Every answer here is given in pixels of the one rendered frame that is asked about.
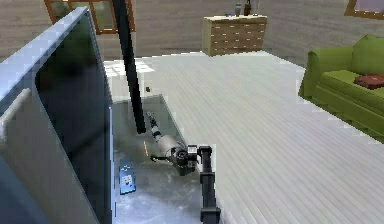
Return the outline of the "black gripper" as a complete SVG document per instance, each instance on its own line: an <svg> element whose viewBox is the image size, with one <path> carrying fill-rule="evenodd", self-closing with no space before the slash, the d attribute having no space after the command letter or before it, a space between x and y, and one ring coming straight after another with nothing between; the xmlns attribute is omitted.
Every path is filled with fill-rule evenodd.
<svg viewBox="0 0 384 224"><path fill-rule="evenodd" d="M150 156L151 161L165 161L173 164L180 176L188 175L195 171L197 164L197 146L178 146L171 150L171 158L166 156Z"/></svg>

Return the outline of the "black and white remote control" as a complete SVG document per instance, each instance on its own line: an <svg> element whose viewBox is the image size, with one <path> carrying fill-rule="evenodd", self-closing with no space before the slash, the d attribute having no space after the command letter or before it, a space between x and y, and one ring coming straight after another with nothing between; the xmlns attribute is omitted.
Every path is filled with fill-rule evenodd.
<svg viewBox="0 0 384 224"><path fill-rule="evenodd" d="M159 139L162 137L162 134L161 134L160 129L157 125L156 119L154 118L153 113L150 111L148 111L146 113L146 115L147 115L149 122L150 122L151 134L152 134L153 138L155 139L155 141L158 142Z"/></svg>

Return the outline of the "grey glass television stand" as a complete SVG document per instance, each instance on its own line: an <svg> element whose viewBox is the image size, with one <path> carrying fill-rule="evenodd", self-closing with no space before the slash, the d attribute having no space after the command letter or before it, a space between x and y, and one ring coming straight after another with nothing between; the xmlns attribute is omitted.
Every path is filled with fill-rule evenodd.
<svg viewBox="0 0 384 224"><path fill-rule="evenodd" d="M168 162L153 162L151 155L163 156L177 146L187 146L172 114L161 95L146 97L142 103L146 132L138 134L131 101L112 105L114 163L117 166L119 195L115 211L117 224L203 224L200 221L202 189L199 173L202 165L186 176L180 176ZM162 137L158 142L151 134L146 113L156 119ZM149 157L146 157L146 141ZM135 173L136 190L120 194L119 165L126 158Z"/></svg>

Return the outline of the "blue box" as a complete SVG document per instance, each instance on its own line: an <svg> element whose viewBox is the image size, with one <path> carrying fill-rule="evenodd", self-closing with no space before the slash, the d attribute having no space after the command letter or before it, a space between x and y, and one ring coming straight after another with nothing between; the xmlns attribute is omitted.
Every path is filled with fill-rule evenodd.
<svg viewBox="0 0 384 224"><path fill-rule="evenodd" d="M131 193L136 190L135 173L133 170L133 165L126 158L120 160L119 187L121 195Z"/></svg>

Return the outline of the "black slanted pole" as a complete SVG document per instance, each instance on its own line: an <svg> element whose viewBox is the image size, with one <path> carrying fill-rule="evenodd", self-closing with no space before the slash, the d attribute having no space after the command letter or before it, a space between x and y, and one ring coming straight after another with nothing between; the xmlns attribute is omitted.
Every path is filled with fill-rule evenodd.
<svg viewBox="0 0 384 224"><path fill-rule="evenodd" d="M124 61L126 78L128 81L132 111L135 119L138 134L146 132L140 87L136 71L134 52L132 46L132 35L127 14L125 0L112 0L115 12L116 25L121 45L122 57Z"/></svg>

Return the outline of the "large black television set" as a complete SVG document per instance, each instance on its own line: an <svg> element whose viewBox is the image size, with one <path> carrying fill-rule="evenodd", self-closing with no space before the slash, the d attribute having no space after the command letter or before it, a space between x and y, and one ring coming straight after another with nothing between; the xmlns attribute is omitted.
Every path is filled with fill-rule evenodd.
<svg viewBox="0 0 384 224"><path fill-rule="evenodd" d="M115 224L112 100L88 8L0 63L0 224Z"/></svg>

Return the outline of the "beige chest of drawers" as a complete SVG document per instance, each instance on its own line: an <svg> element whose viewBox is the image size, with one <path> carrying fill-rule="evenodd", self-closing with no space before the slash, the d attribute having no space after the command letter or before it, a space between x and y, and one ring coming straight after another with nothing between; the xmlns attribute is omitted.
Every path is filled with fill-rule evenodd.
<svg viewBox="0 0 384 224"><path fill-rule="evenodd" d="M263 48L267 16L204 17L202 52L208 56L259 51Z"/></svg>

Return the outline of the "brown framed window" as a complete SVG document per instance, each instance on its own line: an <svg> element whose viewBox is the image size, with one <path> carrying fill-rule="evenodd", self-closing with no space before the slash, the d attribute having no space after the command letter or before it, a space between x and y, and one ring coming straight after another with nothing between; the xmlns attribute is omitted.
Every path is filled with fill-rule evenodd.
<svg viewBox="0 0 384 224"><path fill-rule="evenodd" d="M114 0L44 0L52 23L56 23L76 8L87 7L97 35L117 34Z"/></svg>

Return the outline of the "green sofa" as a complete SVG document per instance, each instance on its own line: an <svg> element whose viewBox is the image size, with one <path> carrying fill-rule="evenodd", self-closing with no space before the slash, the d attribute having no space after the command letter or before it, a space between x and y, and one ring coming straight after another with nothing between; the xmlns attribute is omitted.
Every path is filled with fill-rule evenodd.
<svg viewBox="0 0 384 224"><path fill-rule="evenodd" d="M298 95L384 144L384 87L354 83L366 74L384 76L384 37L310 51Z"/></svg>

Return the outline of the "brown framed wall picture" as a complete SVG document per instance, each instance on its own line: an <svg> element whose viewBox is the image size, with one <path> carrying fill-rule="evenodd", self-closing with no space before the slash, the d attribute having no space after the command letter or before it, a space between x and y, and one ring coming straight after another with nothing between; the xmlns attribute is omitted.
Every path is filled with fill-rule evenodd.
<svg viewBox="0 0 384 224"><path fill-rule="evenodd" d="M384 20L384 0L348 0L344 15Z"/></svg>

